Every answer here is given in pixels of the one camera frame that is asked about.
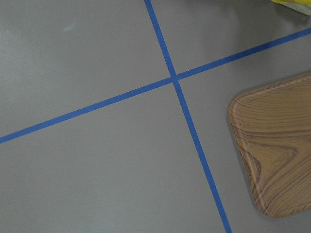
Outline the wooden tray board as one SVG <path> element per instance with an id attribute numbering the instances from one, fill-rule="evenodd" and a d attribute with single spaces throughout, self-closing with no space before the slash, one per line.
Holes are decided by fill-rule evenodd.
<path id="1" fill-rule="evenodd" d="M 310 209 L 310 74 L 237 95 L 227 114 L 257 208 L 272 218 Z"/>

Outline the yellow plastic cup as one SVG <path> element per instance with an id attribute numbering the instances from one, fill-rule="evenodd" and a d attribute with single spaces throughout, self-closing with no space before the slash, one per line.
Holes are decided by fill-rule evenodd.
<path id="1" fill-rule="evenodd" d="M 288 3 L 302 4 L 302 5 L 311 4 L 311 0 L 272 0 L 272 2 L 278 3 L 278 4 L 288 4 Z"/>

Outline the wooden dish rack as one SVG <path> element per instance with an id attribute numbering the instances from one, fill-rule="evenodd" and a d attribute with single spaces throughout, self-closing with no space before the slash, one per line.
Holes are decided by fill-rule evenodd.
<path id="1" fill-rule="evenodd" d="M 297 12 L 305 14 L 307 16 L 311 15 L 311 5 L 310 4 L 300 4 L 295 2 L 283 3 L 284 6 L 291 8 Z"/>

